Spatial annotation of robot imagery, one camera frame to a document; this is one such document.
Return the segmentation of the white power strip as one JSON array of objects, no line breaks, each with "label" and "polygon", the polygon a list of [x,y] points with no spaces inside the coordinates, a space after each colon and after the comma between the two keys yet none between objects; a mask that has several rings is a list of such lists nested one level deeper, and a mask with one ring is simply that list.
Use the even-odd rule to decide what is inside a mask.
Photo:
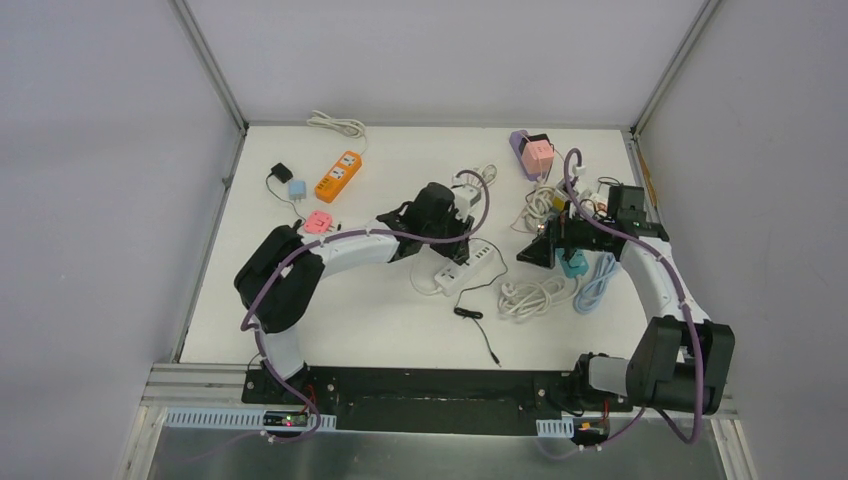
[{"label": "white power strip", "polygon": [[457,294],[496,256],[496,249],[482,239],[469,243],[470,255],[463,263],[448,261],[435,275],[434,282],[440,293],[446,297]]}]

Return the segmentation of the orange power strip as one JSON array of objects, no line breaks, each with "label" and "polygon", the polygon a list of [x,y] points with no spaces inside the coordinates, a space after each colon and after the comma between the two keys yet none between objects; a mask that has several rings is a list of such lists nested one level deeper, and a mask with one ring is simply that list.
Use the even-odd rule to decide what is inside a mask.
[{"label": "orange power strip", "polygon": [[361,166],[361,155],[346,151],[314,187],[316,198],[325,203],[332,203]]}]

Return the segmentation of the pink adapter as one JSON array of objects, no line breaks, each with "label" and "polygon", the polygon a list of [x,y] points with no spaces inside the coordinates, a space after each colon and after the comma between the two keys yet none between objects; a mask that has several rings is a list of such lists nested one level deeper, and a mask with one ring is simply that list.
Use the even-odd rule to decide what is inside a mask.
[{"label": "pink adapter", "polygon": [[308,215],[302,227],[307,234],[320,235],[333,231],[335,222],[330,213],[314,210]]}]

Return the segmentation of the light blue charger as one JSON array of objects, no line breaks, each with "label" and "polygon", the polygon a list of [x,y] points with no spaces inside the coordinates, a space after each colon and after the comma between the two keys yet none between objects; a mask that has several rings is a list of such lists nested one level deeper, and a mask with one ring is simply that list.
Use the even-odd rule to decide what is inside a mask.
[{"label": "light blue charger", "polygon": [[290,201],[299,202],[306,198],[306,183],[303,180],[290,180],[288,182],[288,198]]}]

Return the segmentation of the black charger with cable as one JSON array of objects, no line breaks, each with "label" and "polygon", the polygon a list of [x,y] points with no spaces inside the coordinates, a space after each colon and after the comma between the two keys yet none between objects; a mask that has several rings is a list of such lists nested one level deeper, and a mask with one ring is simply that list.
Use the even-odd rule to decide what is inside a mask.
[{"label": "black charger with cable", "polygon": [[272,179],[274,179],[277,183],[279,183],[281,185],[286,185],[288,187],[288,182],[290,180],[295,180],[294,174],[292,173],[292,171],[287,166],[285,166],[282,162],[278,162],[278,163],[274,164],[273,166],[270,167],[269,173],[266,176],[266,179],[265,179],[266,188],[275,198],[277,198],[281,202],[286,203],[289,206],[291,206],[295,215],[299,219],[304,220],[304,217],[297,211],[295,202],[290,201],[288,196],[282,197],[282,196],[278,195],[277,192],[271,187],[270,181]]}]

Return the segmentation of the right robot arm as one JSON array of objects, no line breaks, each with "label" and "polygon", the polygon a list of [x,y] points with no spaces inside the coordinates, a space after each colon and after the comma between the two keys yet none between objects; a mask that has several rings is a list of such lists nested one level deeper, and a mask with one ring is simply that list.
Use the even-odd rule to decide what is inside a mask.
[{"label": "right robot arm", "polygon": [[645,332],[628,358],[579,357],[567,384],[573,405],[590,410],[608,394],[638,407],[712,415],[721,405],[735,335],[693,300],[666,230],[648,220],[644,206],[642,188],[613,186],[606,216],[558,214],[516,258],[552,269],[578,251],[609,253],[636,288]]}]

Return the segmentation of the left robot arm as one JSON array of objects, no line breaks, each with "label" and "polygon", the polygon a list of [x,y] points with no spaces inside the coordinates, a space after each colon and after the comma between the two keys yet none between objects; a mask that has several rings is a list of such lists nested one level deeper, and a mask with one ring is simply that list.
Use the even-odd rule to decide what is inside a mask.
[{"label": "left robot arm", "polygon": [[411,201],[361,227],[308,234],[295,225],[274,228],[234,277],[246,309],[240,328],[251,331],[266,389],[281,404],[304,398],[309,368],[298,344],[297,324],[319,283],[360,266],[390,264],[429,246],[461,263],[470,238],[485,222],[473,207],[490,208],[487,191],[466,195],[460,187],[430,182]]}]

